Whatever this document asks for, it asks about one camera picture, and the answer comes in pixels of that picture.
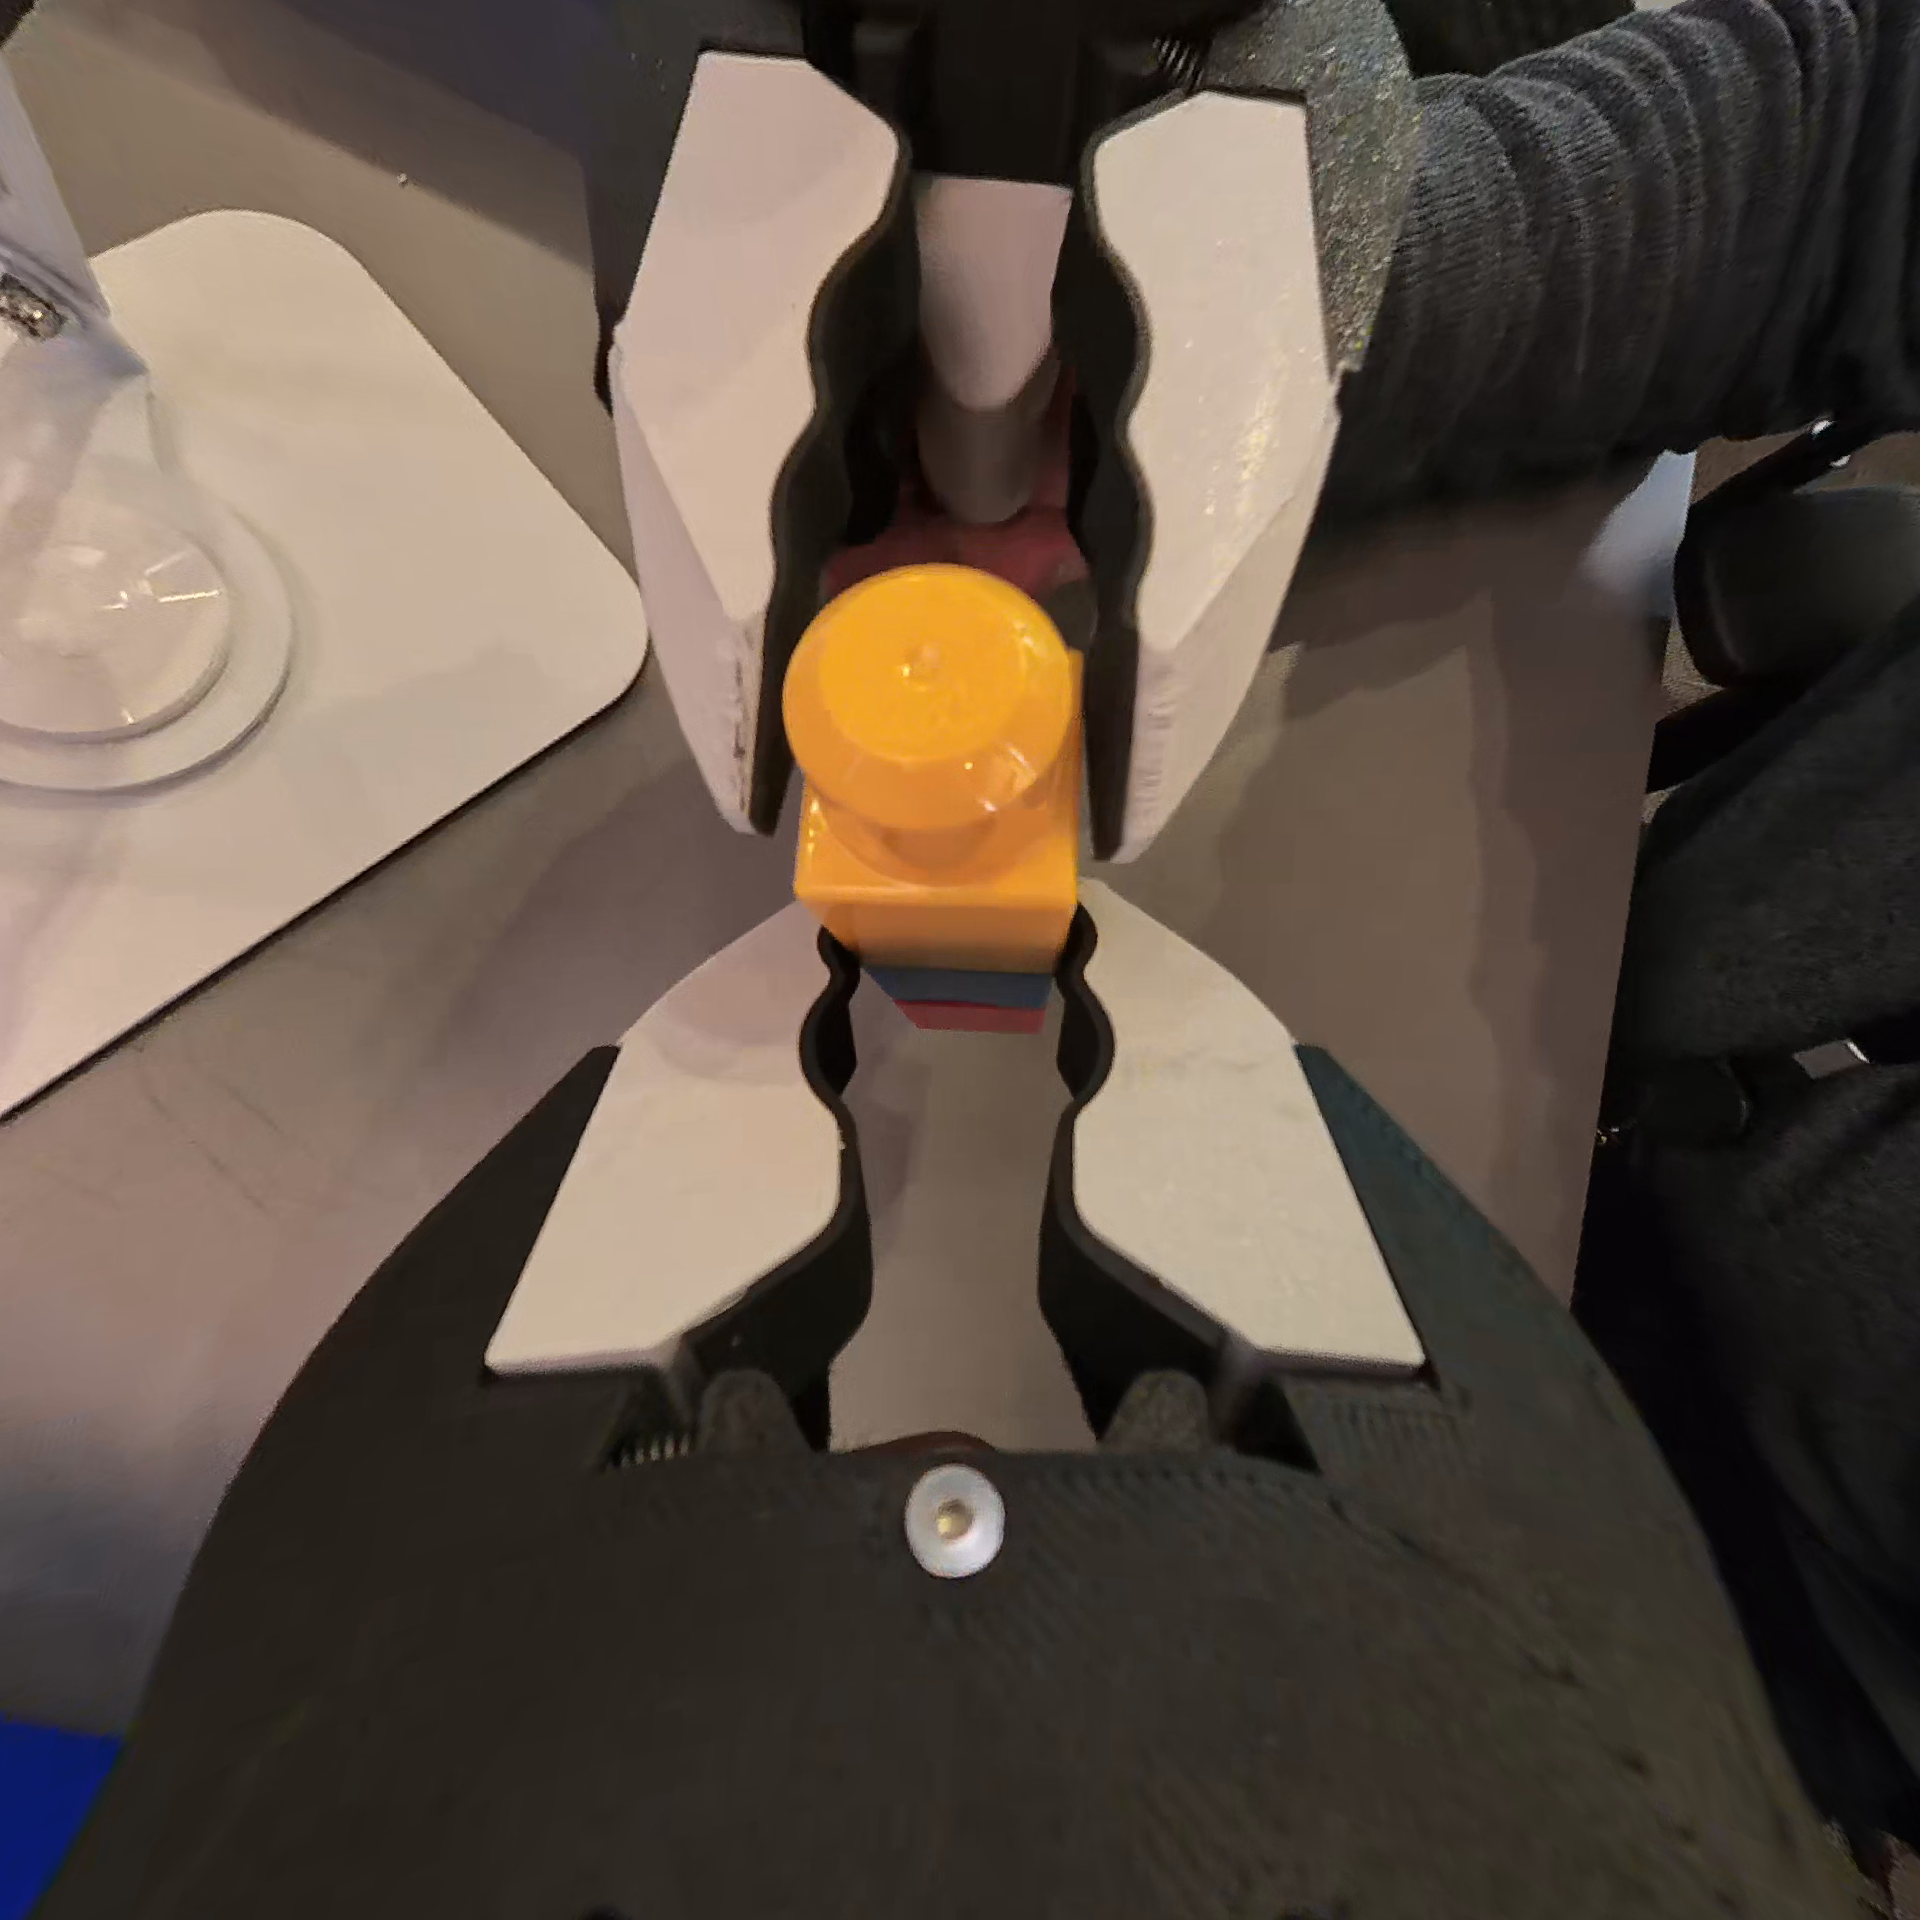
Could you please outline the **white adjustable stand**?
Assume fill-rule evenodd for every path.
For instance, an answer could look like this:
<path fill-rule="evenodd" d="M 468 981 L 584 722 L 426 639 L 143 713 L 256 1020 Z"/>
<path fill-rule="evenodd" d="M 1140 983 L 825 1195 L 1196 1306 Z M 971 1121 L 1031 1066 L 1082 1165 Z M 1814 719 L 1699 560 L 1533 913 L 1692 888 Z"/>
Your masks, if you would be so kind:
<path fill-rule="evenodd" d="M 1 783 L 156 791 L 268 719 L 290 598 L 179 465 L 9 73 L 1 177 Z"/>

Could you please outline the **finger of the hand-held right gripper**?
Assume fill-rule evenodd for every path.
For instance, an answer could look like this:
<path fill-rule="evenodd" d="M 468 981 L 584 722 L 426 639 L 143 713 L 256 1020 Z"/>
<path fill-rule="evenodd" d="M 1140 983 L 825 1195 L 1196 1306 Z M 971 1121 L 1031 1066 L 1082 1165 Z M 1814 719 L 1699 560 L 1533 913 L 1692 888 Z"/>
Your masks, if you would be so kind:
<path fill-rule="evenodd" d="M 782 684 L 905 361 L 910 229 L 874 109 L 800 57 L 698 54 L 607 376 L 651 652 L 744 835 L 775 831 L 793 774 Z"/>
<path fill-rule="evenodd" d="M 1085 152 L 1053 280 L 1093 593 L 1093 858 L 1160 836 L 1252 687 L 1338 427 L 1308 114 L 1198 93 Z"/>

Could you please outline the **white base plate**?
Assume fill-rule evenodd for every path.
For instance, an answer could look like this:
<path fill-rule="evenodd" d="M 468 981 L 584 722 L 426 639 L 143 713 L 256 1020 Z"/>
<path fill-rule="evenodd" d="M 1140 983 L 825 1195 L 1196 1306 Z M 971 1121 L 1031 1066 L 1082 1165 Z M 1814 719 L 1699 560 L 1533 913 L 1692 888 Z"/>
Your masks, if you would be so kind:
<path fill-rule="evenodd" d="M 94 257 L 185 473 L 292 612 L 269 710 L 117 796 L 3 788 L 3 1112 L 482 796 L 638 679 L 639 595 L 369 272 L 210 211 Z"/>

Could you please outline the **yellow toy block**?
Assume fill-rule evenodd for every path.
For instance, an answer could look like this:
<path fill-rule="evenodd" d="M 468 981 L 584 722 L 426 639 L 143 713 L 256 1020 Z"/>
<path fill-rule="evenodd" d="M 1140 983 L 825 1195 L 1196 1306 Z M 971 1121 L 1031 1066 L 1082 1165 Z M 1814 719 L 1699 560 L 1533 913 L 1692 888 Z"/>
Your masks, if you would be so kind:
<path fill-rule="evenodd" d="M 785 667 L 793 893 L 857 962 L 1045 972 L 1083 862 L 1083 660 L 959 565 L 838 595 Z"/>

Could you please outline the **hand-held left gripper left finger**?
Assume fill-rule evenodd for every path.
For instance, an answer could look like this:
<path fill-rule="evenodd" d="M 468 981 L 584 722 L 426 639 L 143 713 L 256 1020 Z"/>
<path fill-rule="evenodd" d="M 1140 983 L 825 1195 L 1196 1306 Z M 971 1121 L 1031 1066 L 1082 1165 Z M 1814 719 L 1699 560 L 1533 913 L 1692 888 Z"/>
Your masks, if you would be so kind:
<path fill-rule="evenodd" d="M 871 1303 L 857 966 L 785 905 L 622 1037 L 486 1351 L 495 1377 L 825 1380 Z"/>

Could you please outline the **blue toy block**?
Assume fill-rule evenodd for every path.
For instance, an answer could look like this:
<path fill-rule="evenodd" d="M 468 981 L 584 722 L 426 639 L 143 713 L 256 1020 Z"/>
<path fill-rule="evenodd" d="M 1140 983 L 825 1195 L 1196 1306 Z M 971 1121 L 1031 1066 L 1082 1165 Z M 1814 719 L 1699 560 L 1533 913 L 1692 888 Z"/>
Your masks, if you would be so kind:
<path fill-rule="evenodd" d="M 1049 972 L 961 971 L 863 962 L 863 975 L 895 1005 L 964 1005 L 997 1010 L 1043 1010 Z"/>

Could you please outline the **person's torso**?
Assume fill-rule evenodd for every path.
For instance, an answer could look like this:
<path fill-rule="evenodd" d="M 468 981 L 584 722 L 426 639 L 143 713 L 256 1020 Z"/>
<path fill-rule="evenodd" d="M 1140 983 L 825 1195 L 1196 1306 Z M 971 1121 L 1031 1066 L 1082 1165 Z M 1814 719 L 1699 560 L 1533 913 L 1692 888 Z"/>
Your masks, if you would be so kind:
<path fill-rule="evenodd" d="M 1822 421 L 1697 501 L 1573 1314 L 1677 1478 L 1788 1756 L 1915 1861 L 1915 488 Z"/>

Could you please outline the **person's right hand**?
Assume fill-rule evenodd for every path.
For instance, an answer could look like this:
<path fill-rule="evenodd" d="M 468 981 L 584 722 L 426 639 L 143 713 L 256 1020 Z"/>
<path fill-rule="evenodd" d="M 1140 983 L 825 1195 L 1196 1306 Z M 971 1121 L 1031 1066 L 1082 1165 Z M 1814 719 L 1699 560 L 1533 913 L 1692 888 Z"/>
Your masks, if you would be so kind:
<path fill-rule="evenodd" d="M 1072 481 L 1073 380 L 1062 374 L 1037 427 L 1034 486 L 1006 523 L 971 524 L 948 512 L 923 479 L 918 453 L 897 471 L 892 512 L 871 541 L 846 541 L 822 570 L 820 603 L 908 565 L 961 565 L 1027 595 L 1072 650 L 1093 633 L 1087 562 L 1067 518 Z"/>

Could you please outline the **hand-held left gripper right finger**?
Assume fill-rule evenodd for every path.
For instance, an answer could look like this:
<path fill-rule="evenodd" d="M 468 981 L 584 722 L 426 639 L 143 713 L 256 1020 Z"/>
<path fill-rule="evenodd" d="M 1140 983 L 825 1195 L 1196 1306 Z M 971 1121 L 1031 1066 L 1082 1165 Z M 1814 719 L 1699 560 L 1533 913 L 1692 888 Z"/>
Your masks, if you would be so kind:
<path fill-rule="evenodd" d="M 1055 986 L 1037 1304 L 1072 1384 L 1414 1378 L 1423 1345 L 1286 1024 L 1100 881 Z"/>

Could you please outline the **grey desk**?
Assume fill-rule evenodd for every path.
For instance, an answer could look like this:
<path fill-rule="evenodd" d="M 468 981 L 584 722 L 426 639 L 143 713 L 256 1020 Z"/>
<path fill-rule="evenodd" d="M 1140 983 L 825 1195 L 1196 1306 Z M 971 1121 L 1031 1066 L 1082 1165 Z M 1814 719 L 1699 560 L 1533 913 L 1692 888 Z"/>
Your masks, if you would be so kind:
<path fill-rule="evenodd" d="M 846 541 L 931 425 L 1067 374 L 1072 185 L 920 171 L 905 359 L 857 429 Z M 31 1607 L 128 1733 L 48 1917 L 1550 1917 L 1571 1868 L 1447 1866 L 1420 1809 L 1501 1786 L 1500 1631 L 1548 1549 L 1466 1545 L 1466 1598 L 1340 1519 L 1322 1417 L 1466 1435 L 1438 1286 L 1571 1348 L 1563 1303 L 1686 495 L 1635 458 L 1546 501 L 1323 542 L 1322 495 L 1209 765 L 1100 882 L 1284 1022 L 1423 1351 L 1404 1380 L 1073 1384 L 1040 1304 L 1053 1056 L 930 1144 L 848 1111 L 871 1303 L 825 1378 L 500 1377 L 486 1351 L 629 1028 L 795 895 L 689 754 L 634 567 L 594 272 L 519 335 L 451 217 L 207 213 L 348 251 L 632 580 L 635 682 L 3 1123 L 3 1473 L 74 1469 L 65 1568 L 3 1500 Z M 1336 379 L 1340 431 L 1340 380 Z M 849 1003 L 844 1104 L 875 1072 Z"/>

